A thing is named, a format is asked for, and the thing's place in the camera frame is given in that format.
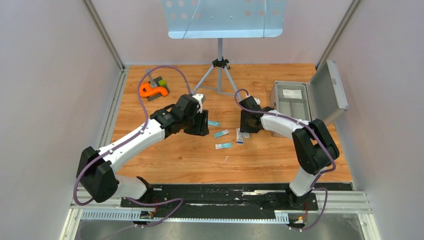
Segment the blue white sachet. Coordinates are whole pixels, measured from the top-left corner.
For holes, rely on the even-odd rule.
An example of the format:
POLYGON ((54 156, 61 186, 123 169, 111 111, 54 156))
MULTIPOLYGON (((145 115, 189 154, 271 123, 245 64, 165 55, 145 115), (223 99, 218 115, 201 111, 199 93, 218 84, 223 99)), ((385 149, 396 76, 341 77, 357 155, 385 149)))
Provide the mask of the blue white sachet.
POLYGON ((215 144, 215 149, 216 150, 229 149, 231 147, 232 147, 232 143, 231 142, 215 144))
POLYGON ((225 136, 225 135, 227 135, 229 133, 230 133, 229 130, 228 129, 225 129, 225 130, 222 130, 222 131, 219 131, 219 132, 214 133, 213 134, 213 137, 214 138, 219 138, 219 137, 225 136))

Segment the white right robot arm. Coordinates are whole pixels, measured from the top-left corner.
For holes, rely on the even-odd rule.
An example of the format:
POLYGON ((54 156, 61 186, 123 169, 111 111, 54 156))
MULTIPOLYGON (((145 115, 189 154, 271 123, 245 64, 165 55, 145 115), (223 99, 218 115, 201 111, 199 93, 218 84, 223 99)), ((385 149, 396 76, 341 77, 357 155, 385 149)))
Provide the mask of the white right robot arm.
POLYGON ((242 130, 249 133, 271 131, 293 141, 299 170, 289 184, 285 201, 290 208, 298 209, 321 175, 336 169, 335 161, 340 151, 327 125, 320 119, 296 119, 271 107, 262 108, 253 96, 243 99, 238 105, 241 108, 242 130))

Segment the small white blue box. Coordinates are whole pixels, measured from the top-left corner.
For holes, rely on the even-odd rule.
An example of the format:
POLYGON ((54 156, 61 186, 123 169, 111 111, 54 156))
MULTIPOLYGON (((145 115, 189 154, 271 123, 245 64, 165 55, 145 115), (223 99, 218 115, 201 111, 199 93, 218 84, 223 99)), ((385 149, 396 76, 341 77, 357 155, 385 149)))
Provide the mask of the small white blue box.
POLYGON ((244 134, 241 132, 240 128, 236 128, 236 143, 238 145, 244 144, 244 134))

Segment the grey plastic tray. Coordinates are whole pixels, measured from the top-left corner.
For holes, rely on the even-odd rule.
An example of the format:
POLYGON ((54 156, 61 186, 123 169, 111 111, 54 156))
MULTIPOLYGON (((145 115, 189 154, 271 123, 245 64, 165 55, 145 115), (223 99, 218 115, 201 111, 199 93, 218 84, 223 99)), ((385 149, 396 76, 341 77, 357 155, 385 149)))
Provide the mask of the grey plastic tray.
POLYGON ((311 120, 308 91, 305 83, 277 81, 275 83, 275 93, 275 109, 279 113, 295 119, 311 120), (303 99, 285 98, 283 96, 283 89, 301 90, 303 99))

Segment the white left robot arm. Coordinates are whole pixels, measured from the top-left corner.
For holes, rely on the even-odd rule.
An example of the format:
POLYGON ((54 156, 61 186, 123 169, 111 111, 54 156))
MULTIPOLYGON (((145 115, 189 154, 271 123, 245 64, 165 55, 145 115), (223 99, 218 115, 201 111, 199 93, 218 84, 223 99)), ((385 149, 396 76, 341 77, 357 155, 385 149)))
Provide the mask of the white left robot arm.
POLYGON ((180 131, 194 136, 208 135, 209 112, 203 108, 205 100, 204 94, 183 94, 175 104, 156 110, 143 124, 119 140, 99 149, 85 148, 80 156, 75 184, 82 185, 91 198, 81 202, 75 192, 74 201, 82 206, 119 197, 134 199, 142 207, 149 206, 153 193, 148 183, 142 177, 131 178, 117 172, 146 148, 180 131))

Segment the white pads zip bag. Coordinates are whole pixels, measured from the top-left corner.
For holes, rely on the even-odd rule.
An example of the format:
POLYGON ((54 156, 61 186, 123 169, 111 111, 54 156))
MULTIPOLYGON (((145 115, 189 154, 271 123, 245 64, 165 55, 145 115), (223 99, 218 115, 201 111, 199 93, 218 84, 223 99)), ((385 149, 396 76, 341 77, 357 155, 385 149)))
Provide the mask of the white pads zip bag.
POLYGON ((303 99, 303 93, 299 89, 283 89, 282 94, 284 98, 303 99))

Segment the white pad strips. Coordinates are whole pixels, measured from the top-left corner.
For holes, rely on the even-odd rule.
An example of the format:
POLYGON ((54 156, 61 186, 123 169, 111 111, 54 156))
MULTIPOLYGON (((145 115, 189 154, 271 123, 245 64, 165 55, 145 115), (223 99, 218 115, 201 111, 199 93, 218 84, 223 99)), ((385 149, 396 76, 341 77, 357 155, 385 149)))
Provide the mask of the white pad strips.
POLYGON ((242 132, 241 134, 243 138, 250 138, 250 133, 248 132, 242 132))

